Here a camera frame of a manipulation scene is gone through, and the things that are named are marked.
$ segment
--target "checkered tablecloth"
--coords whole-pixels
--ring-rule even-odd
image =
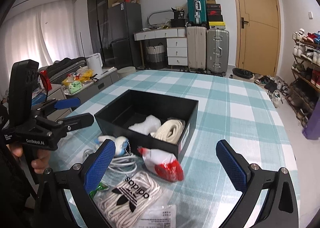
[[[172,191],[169,203],[177,205],[177,227],[219,227],[241,196],[216,156],[216,143],[221,139],[227,140],[249,163],[257,163],[265,170],[286,167],[299,207],[300,188],[292,147],[270,98],[259,86],[217,76],[145,70],[106,88],[71,115],[95,114],[127,89],[199,101],[196,129],[181,163],[185,179],[176,183],[161,181]],[[84,149],[94,148],[93,139],[100,133],[95,122],[68,134],[52,153],[50,166],[59,171],[82,162]],[[254,224],[266,192],[262,191],[247,227]],[[84,226],[76,207],[71,208],[78,224]]]

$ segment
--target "silver suitcase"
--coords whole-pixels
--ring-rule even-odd
[[[207,31],[207,70],[226,75],[229,59],[229,32],[221,29]]]
[[[206,27],[187,27],[188,67],[205,69]]]

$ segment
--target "curtain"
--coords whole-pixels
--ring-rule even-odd
[[[73,0],[28,9],[0,28],[0,93],[4,95],[9,87],[15,62],[32,59],[42,67],[79,56]]]

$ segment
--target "blue gripper pad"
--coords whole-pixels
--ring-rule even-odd
[[[94,153],[94,155],[98,153],[100,154],[96,156],[96,159],[93,161],[84,176],[84,189],[86,190],[87,194],[97,188],[104,173],[108,169],[108,166],[116,153],[115,143],[111,140],[105,140],[100,148]]]
[[[247,175],[221,140],[217,143],[216,154],[235,189],[244,193],[247,189]]]
[[[80,106],[80,99],[79,98],[70,98],[65,100],[58,100],[54,104],[54,108],[57,110],[66,109],[70,107],[78,107]]]

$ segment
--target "desk leg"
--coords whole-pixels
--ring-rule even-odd
[[[142,60],[142,66],[144,67],[142,41],[140,40],[139,43],[140,43],[140,55],[141,55],[141,60]]]

